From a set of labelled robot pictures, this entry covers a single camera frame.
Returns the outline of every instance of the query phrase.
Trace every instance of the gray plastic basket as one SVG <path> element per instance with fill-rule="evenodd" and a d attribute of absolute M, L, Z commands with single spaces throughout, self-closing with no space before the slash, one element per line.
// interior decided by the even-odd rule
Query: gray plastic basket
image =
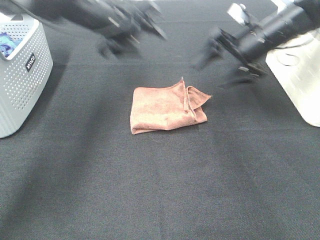
<path fill-rule="evenodd" d="M 23 15 L 23 20 L 0 22 L 0 33 L 23 39 L 5 57 L 0 52 L 0 138 L 15 133 L 42 93 L 53 61 L 42 24 Z"/>

